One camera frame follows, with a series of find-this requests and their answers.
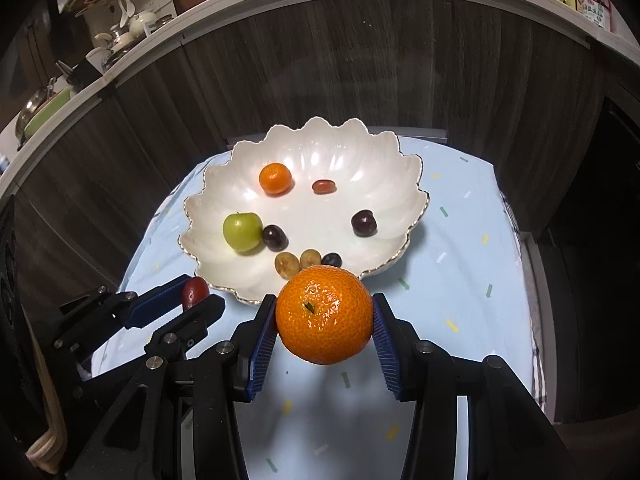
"orange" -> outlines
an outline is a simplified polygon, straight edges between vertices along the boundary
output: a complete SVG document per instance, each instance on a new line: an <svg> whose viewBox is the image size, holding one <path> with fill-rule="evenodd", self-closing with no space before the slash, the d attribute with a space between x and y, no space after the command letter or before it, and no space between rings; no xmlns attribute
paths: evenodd
<svg viewBox="0 0 640 480"><path fill-rule="evenodd" d="M279 162L272 162L262 168L258 180L264 192L270 195L280 195L293 184L289 168Z"/></svg>
<svg viewBox="0 0 640 480"><path fill-rule="evenodd" d="M280 291L276 325L292 354L331 365L365 347L373 330L373 304L367 289L348 270L311 266Z"/></svg>

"green container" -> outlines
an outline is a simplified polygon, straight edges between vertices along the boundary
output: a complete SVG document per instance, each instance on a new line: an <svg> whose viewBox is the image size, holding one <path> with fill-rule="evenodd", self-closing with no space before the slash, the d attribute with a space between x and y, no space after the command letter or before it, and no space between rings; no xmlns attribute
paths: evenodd
<svg viewBox="0 0 640 480"><path fill-rule="evenodd" d="M63 88L60 92L55 94L52 98L44 103L38 113L33 116L33 119L29 121L24 128L24 139L28 140L33 137L33 134L37 132L40 127L47 122L51 116L56 113L62 106L69 101L71 97L71 86Z"/></svg>

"light blue tablecloth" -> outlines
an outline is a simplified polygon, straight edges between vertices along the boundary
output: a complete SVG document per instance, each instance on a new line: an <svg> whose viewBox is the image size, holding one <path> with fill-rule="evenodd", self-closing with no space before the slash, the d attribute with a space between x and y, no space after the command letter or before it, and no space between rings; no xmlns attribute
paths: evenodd
<svg viewBox="0 0 640 480"><path fill-rule="evenodd" d="M383 292L394 313L417 333L450 354L482 360L501 355L531 390L532 347L529 306L520 250L491 164L452 148L408 137L403 153L424 161L420 187L431 204L411 235L402 259L365 279ZM184 199L202 190L207 164L199 164L162 203L122 282L139 294L176 276L193 274L195 261L178 246L188 228ZM223 317L194 346L199 355L228 339L255 308L226 299ZM98 374L143 353L153 330L181 308L143 330L121 330L93 357ZM466 399L458 403L456 478L466 479ZM414 404L400 404L387 391L372 342L357 356L321 367L304 362L276 342L263 391L251 404L238 404L238 426L252 480L265 478L392 480L399 478L411 430Z"/></svg>

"white spoon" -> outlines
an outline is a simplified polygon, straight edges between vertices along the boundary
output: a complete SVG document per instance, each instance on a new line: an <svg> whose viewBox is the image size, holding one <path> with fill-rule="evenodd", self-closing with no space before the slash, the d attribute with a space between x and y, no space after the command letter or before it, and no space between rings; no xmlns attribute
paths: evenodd
<svg viewBox="0 0 640 480"><path fill-rule="evenodd" d="M125 23L127 23L127 11L124 10L124 5L122 4L122 0L118 0L118 5L120 6L120 10L122 11L122 16L120 17L120 28L124 27Z"/></svg>
<svg viewBox="0 0 640 480"><path fill-rule="evenodd" d="M131 17L136 13L136 6L131 0L124 0L127 4L127 16Z"/></svg>

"dried fruit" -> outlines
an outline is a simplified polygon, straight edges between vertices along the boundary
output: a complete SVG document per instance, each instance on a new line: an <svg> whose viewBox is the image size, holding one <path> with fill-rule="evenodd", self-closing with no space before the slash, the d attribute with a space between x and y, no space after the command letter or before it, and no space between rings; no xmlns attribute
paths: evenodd
<svg viewBox="0 0 640 480"><path fill-rule="evenodd" d="M316 180L311 189L314 190L316 195L326 195L335 191L335 182L333 180L321 179Z"/></svg>
<svg viewBox="0 0 640 480"><path fill-rule="evenodd" d="M295 254L279 253L274 261L278 274L285 280L290 280L300 272L300 261Z"/></svg>
<svg viewBox="0 0 640 480"><path fill-rule="evenodd" d="M281 251L289 245L289 240L284 231L277 225L267 225L262 230L262 241L272 251Z"/></svg>
<svg viewBox="0 0 640 480"><path fill-rule="evenodd" d="M315 249L307 249L305 252L300 254L300 266L302 266L303 269L311 267L312 265L320 265L321 260L322 257L320 256L320 253Z"/></svg>
<svg viewBox="0 0 640 480"><path fill-rule="evenodd" d="M323 265L331 265L332 267L341 267L342 266L342 258L338 253L328 253L322 257Z"/></svg>
<svg viewBox="0 0 640 480"><path fill-rule="evenodd" d="M200 276L187 280L182 288L182 311L186 312L209 294L209 285Z"/></svg>
<svg viewBox="0 0 640 480"><path fill-rule="evenodd" d="M378 224L376 219L373 218L373 213L369 209L363 209L358 211L351 217L351 227L353 232L358 236L371 236L378 230Z"/></svg>
<svg viewBox="0 0 640 480"><path fill-rule="evenodd" d="M289 168L279 162L272 162L262 168L258 181L264 192L269 195L286 193L293 185Z"/></svg>

